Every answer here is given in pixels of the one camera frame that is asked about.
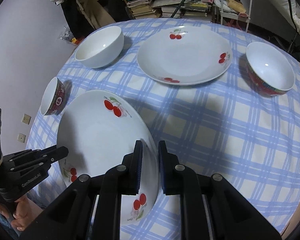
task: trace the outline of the human hand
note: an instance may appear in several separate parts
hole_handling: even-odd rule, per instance
[[[15,219],[11,221],[11,225],[19,231],[24,231],[27,226],[30,225],[30,223],[42,212],[42,209],[29,200],[26,195],[22,196],[15,202],[18,203],[18,205],[13,214]],[[2,204],[0,204],[0,214],[2,214],[7,220],[11,216],[10,212]]]

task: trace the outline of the table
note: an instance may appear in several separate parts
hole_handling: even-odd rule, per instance
[[[221,173],[281,232],[300,201],[300,66],[285,54],[296,83],[283,96],[258,94],[246,73],[245,49],[261,38],[240,30],[186,19],[142,19],[116,23],[125,35],[119,59],[91,70],[71,56],[58,74],[69,91],[69,104],[87,90],[104,89],[126,99],[141,115],[155,143],[165,140],[168,151],[197,173]],[[137,64],[140,45],[161,29],[190,25],[210,29],[226,38],[234,59],[222,76],[211,82],[177,87],[148,78]],[[184,57],[182,49],[176,57]],[[58,116],[34,120],[27,148],[56,143]],[[58,164],[32,192],[48,205],[64,189]],[[121,239],[179,239],[178,196],[159,193],[143,220],[121,228]]]

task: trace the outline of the red patterned bowl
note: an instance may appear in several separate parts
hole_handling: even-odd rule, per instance
[[[41,114],[51,115],[59,112],[65,99],[65,86],[54,77],[48,84],[41,101]]]
[[[294,85],[295,73],[287,58],[263,42],[247,46],[247,71],[253,83],[269,96],[283,95]]]

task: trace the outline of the small bowl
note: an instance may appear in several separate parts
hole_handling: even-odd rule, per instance
[[[247,46],[247,71],[258,88],[269,96],[283,95],[294,85],[295,73],[287,58],[263,42]]]
[[[124,36],[120,27],[110,26],[88,36],[75,53],[75,59],[88,68],[101,68],[121,53]]]
[[[65,86],[57,77],[54,77],[44,91],[40,107],[41,114],[51,115],[58,113],[64,99]]]

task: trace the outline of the cherry-patterned plate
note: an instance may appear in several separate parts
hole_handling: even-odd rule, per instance
[[[232,61],[229,42],[200,27],[173,27],[152,35],[138,51],[140,68],[161,83],[188,86],[222,75]]]
[[[104,90],[91,90],[75,98],[61,118],[57,147],[69,150],[59,161],[64,182],[69,186],[81,174],[105,174],[133,152],[136,140],[143,142],[139,194],[122,196],[121,225],[144,218],[159,192],[156,145],[140,115],[124,99]]]

